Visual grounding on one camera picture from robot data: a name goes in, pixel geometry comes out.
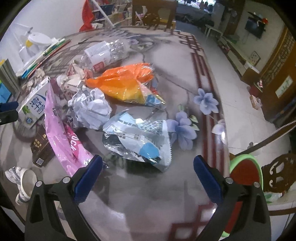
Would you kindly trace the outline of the crumpled printed paper ball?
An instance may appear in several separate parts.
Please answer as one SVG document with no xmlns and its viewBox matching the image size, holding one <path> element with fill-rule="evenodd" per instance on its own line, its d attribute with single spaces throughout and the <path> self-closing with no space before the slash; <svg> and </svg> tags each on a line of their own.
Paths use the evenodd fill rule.
<svg viewBox="0 0 296 241">
<path fill-rule="evenodd" d="M 82 68 L 82 65 L 73 60 L 65 75 L 57 77 L 57 84 L 67 100 L 70 100 L 85 85 L 85 80 L 93 77 L 93 71 Z"/>
</svg>

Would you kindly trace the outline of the red flower pot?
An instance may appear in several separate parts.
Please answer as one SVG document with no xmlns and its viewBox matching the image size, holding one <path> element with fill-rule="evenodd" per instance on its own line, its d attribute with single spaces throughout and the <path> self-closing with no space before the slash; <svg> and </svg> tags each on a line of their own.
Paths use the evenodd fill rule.
<svg viewBox="0 0 296 241">
<path fill-rule="evenodd" d="M 249 89 L 249 94 L 255 97 L 261 97 L 263 94 L 263 82 L 260 79 L 258 82 L 254 82 Z"/>
</svg>

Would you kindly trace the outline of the stack of books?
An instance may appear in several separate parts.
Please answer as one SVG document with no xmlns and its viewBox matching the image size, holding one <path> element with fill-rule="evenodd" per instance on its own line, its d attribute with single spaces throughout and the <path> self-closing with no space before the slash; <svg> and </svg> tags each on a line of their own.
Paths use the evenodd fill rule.
<svg viewBox="0 0 296 241">
<path fill-rule="evenodd" d="M 20 92 L 20 82 L 8 59 L 1 61 L 0 66 L 1 82 L 12 93 L 16 95 Z"/>
</svg>

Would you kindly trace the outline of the blue yellow book holder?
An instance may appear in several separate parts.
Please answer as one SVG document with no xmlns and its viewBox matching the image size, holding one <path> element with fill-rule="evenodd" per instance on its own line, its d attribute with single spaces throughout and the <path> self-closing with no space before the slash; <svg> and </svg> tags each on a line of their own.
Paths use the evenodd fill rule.
<svg viewBox="0 0 296 241">
<path fill-rule="evenodd" d="M 6 77 L 4 65 L 6 64 L 6 60 L 1 60 L 1 103 L 7 103 L 11 97 L 11 87 L 8 82 L 8 78 Z"/>
</svg>

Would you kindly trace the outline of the white blue milk carton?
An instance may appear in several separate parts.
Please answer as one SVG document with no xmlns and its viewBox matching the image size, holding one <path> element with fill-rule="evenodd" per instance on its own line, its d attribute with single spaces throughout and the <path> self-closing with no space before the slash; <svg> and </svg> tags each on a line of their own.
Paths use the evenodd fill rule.
<svg viewBox="0 0 296 241">
<path fill-rule="evenodd" d="M 44 114 L 49 84 L 50 78 L 46 76 L 44 80 L 33 88 L 17 108 L 18 120 L 28 129 L 31 129 Z"/>
</svg>

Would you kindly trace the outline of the dark brown cigarette pack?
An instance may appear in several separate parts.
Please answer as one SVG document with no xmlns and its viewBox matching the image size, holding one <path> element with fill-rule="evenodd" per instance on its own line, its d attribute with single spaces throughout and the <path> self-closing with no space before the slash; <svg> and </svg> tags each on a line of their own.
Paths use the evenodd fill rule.
<svg viewBox="0 0 296 241">
<path fill-rule="evenodd" d="M 38 129 L 30 147 L 33 164 L 37 167 L 46 166 L 55 156 L 43 125 Z"/>
</svg>

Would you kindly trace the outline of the wooden chair beside bin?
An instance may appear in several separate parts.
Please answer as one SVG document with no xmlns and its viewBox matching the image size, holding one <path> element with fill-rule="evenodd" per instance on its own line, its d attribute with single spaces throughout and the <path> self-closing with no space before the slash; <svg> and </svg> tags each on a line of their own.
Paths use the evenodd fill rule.
<svg viewBox="0 0 296 241">
<path fill-rule="evenodd" d="M 278 141 L 291 131 L 295 130 L 295 120 L 281 126 L 272 132 L 267 138 L 252 145 L 250 148 L 238 154 L 229 154 L 231 170 L 234 169 L 235 162 L 243 156 L 253 155 L 263 147 Z M 295 190 L 290 190 L 295 184 L 295 153 L 288 152 L 275 158 L 269 164 L 259 168 L 262 172 L 262 187 L 265 195 L 282 194 L 282 196 L 271 202 L 268 201 L 269 213 L 271 216 L 288 215 L 295 213 Z"/>
</svg>

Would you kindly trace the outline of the red cloth on rack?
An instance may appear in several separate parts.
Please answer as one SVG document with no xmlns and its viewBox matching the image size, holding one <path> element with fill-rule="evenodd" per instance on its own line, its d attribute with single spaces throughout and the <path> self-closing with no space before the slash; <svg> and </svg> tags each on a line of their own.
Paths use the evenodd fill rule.
<svg viewBox="0 0 296 241">
<path fill-rule="evenodd" d="M 83 25 L 80 27 L 79 32 L 93 30 L 92 22 L 94 21 L 94 19 L 95 19 L 95 16 L 92 12 L 90 3 L 88 0 L 86 0 L 82 8 Z"/>
</svg>

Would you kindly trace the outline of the small white table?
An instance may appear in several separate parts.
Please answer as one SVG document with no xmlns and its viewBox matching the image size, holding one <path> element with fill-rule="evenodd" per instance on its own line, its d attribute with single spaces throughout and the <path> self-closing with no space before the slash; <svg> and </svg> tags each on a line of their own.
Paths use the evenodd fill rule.
<svg viewBox="0 0 296 241">
<path fill-rule="evenodd" d="M 219 30 L 219 29 L 216 29 L 210 25 L 205 25 L 206 29 L 205 29 L 205 35 L 206 35 L 206 38 L 208 39 L 208 37 L 210 36 L 210 33 L 213 31 L 213 32 L 216 32 L 219 34 L 219 38 L 222 38 L 223 36 L 223 33 Z"/>
</svg>

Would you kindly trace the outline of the white paper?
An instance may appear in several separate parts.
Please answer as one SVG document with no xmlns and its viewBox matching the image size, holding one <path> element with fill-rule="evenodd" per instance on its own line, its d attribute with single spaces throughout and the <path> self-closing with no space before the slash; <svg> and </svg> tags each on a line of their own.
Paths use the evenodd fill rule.
<svg viewBox="0 0 296 241">
<path fill-rule="evenodd" d="M 68 101 L 67 117 L 74 128 L 100 130 L 110 119 L 112 108 L 98 89 L 79 89 Z"/>
</svg>

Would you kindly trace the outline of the framed picture on cabinet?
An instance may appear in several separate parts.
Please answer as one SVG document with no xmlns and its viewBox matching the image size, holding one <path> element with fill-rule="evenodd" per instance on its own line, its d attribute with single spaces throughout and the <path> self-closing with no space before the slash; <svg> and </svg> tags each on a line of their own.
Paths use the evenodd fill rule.
<svg viewBox="0 0 296 241">
<path fill-rule="evenodd" d="M 259 54 L 257 54 L 256 51 L 253 51 L 249 57 L 249 63 L 255 67 L 258 64 L 258 62 L 260 61 L 260 59 L 261 58 L 260 58 Z"/>
</svg>

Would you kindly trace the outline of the coloured pencils bundle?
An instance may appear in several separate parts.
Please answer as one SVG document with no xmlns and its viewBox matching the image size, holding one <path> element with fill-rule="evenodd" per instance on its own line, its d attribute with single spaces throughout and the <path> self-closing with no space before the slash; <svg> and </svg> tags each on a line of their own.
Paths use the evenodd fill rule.
<svg viewBox="0 0 296 241">
<path fill-rule="evenodd" d="M 37 54 L 37 57 L 33 57 L 33 60 L 30 60 L 22 70 L 19 70 L 16 73 L 16 76 L 22 80 L 30 78 L 38 68 L 70 42 L 70 39 L 59 39 L 56 43 L 47 47 L 43 52 Z"/>
</svg>

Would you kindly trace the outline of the tissue box on floor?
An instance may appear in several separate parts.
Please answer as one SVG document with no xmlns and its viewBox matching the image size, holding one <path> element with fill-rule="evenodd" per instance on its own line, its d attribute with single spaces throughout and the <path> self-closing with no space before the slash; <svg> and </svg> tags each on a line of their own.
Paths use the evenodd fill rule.
<svg viewBox="0 0 296 241">
<path fill-rule="evenodd" d="M 259 98 L 253 95 L 251 95 L 249 98 L 250 98 L 251 105 L 254 109 L 259 110 L 262 107 L 262 103 Z"/>
</svg>

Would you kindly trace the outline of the orange plastic bag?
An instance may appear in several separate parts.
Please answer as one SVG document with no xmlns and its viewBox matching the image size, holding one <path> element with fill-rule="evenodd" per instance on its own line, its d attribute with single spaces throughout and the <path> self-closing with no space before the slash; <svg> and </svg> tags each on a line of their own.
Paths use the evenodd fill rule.
<svg viewBox="0 0 296 241">
<path fill-rule="evenodd" d="M 89 88 L 98 88 L 105 95 L 126 103 L 136 103 L 165 109 L 166 102 L 153 84 L 154 68 L 149 63 L 137 63 L 111 68 L 95 78 L 85 80 Z"/>
</svg>

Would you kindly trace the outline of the crushed clear plastic bottle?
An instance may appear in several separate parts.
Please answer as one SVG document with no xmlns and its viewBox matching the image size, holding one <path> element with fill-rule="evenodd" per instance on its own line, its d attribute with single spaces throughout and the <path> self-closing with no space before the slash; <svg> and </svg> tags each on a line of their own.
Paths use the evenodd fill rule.
<svg viewBox="0 0 296 241">
<path fill-rule="evenodd" d="M 126 56 L 126 44 L 121 39 L 110 42 L 102 41 L 84 50 L 80 64 L 83 68 L 100 72 Z"/>
</svg>

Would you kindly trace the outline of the red green trash bin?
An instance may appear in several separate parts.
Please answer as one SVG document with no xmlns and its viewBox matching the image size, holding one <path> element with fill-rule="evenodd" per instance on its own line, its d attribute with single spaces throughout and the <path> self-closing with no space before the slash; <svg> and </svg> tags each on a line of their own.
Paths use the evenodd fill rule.
<svg viewBox="0 0 296 241">
<path fill-rule="evenodd" d="M 254 156 L 250 154 L 243 154 L 230 156 L 230 177 L 238 184 L 252 185 L 258 182 L 260 187 L 263 188 L 263 174 L 262 170 Z M 230 220 L 222 233 L 222 237 L 226 238 L 234 228 L 236 221 L 241 211 L 242 202 L 236 202 L 234 210 L 232 211 Z"/>
</svg>

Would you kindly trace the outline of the floral paper cup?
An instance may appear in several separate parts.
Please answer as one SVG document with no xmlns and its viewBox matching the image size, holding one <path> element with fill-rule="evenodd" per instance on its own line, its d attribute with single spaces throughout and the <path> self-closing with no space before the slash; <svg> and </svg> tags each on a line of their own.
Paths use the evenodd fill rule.
<svg viewBox="0 0 296 241">
<path fill-rule="evenodd" d="M 29 202 L 34 186 L 37 182 L 37 176 L 34 171 L 14 166 L 6 170 L 4 173 L 6 178 L 18 187 L 16 204 L 23 205 L 24 203 Z"/>
</svg>

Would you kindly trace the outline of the white tv cabinet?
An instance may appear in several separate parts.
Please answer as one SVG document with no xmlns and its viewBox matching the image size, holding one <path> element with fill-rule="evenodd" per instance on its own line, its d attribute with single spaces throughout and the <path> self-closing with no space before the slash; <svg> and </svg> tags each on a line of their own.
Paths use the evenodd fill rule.
<svg viewBox="0 0 296 241">
<path fill-rule="evenodd" d="M 251 64 L 247 56 L 229 39 L 222 37 L 218 40 L 218 46 L 225 53 L 240 80 L 248 85 L 259 81 L 259 71 Z"/>
</svg>

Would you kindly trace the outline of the silver blue foil wrapper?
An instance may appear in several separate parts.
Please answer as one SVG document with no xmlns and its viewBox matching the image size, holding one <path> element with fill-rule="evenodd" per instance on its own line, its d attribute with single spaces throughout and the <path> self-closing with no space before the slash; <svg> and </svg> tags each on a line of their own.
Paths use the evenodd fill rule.
<svg viewBox="0 0 296 241">
<path fill-rule="evenodd" d="M 171 143 L 165 120 L 134 118 L 126 110 L 103 125 L 103 144 L 124 159 L 150 163 L 161 172 L 171 164 Z"/>
</svg>

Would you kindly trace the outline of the crumpled silver paper ball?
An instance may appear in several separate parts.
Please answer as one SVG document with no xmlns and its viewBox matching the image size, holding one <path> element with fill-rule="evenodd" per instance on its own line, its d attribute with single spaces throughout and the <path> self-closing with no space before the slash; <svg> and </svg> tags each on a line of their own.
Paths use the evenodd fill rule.
<svg viewBox="0 0 296 241">
<path fill-rule="evenodd" d="M 38 68 L 33 76 L 23 85 L 21 89 L 22 94 L 28 94 L 34 87 L 36 87 L 42 80 L 45 79 L 45 72 Z"/>
</svg>

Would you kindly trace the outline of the white magazine rack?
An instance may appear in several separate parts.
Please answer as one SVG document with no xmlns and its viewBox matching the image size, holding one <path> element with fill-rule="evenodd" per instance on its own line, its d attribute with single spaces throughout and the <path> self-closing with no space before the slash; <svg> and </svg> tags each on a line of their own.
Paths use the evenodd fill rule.
<svg viewBox="0 0 296 241">
<path fill-rule="evenodd" d="M 132 25 L 132 1 L 88 1 L 94 20 L 93 28 L 114 28 Z"/>
</svg>

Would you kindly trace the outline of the white desk lamp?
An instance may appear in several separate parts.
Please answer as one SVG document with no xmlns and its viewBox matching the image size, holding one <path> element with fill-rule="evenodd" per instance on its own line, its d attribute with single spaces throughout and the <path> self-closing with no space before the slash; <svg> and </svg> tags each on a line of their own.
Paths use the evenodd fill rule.
<svg viewBox="0 0 296 241">
<path fill-rule="evenodd" d="M 18 55 L 22 60 L 23 69 L 32 64 L 48 47 L 58 43 L 56 38 L 50 38 L 43 33 L 34 32 L 33 27 L 20 23 L 15 23 L 13 26 L 22 32 L 20 35 L 14 36 L 20 44 Z"/>
</svg>

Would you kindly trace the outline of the wall mounted television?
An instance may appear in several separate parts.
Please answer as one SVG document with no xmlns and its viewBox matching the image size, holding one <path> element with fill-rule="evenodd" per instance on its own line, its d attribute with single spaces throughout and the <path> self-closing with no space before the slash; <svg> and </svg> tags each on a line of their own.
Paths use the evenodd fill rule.
<svg viewBox="0 0 296 241">
<path fill-rule="evenodd" d="M 249 17 L 245 25 L 245 30 L 257 37 L 257 39 L 261 39 L 262 34 L 265 32 L 265 23 L 263 22 L 263 18 L 250 11 L 248 11 L 248 14 Z"/>
</svg>

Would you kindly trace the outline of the pink snack bag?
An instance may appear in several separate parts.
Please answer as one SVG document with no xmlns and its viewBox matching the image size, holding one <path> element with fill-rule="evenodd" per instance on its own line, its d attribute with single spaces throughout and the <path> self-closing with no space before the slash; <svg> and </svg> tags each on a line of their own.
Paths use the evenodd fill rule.
<svg viewBox="0 0 296 241">
<path fill-rule="evenodd" d="M 87 166 L 94 155 L 85 149 L 72 128 L 62 121 L 61 107 L 50 84 L 44 114 L 46 135 L 52 150 L 67 174 L 73 176 L 79 168 Z"/>
</svg>

